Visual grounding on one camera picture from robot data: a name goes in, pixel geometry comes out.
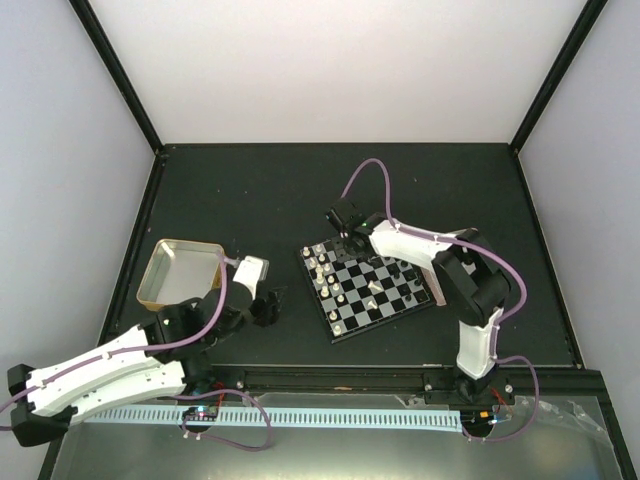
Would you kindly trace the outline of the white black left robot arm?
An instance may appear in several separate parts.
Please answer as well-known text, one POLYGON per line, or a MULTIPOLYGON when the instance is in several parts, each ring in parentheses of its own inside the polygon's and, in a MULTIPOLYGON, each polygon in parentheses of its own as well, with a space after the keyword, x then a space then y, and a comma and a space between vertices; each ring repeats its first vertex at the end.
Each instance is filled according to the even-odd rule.
POLYGON ((7 427, 23 447, 49 443, 106 410, 156 398, 211 399, 220 405, 233 381, 217 374, 211 349, 248 324, 275 323, 283 291, 257 297, 234 288, 212 290, 152 313, 125 333, 74 359, 7 372, 7 427))

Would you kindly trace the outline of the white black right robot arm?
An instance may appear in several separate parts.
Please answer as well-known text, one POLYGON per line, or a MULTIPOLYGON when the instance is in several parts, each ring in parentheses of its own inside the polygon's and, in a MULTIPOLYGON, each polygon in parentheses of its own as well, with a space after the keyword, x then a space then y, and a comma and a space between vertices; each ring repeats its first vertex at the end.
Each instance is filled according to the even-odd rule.
POLYGON ((459 347, 453 385, 466 403, 491 390, 498 365, 497 335, 511 285, 503 270, 481 253, 474 229, 422 233, 383 214, 365 216, 341 198, 325 213, 338 233, 338 246, 357 259, 373 256, 405 261, 422 271, 438 306, 455 310, 459 347))

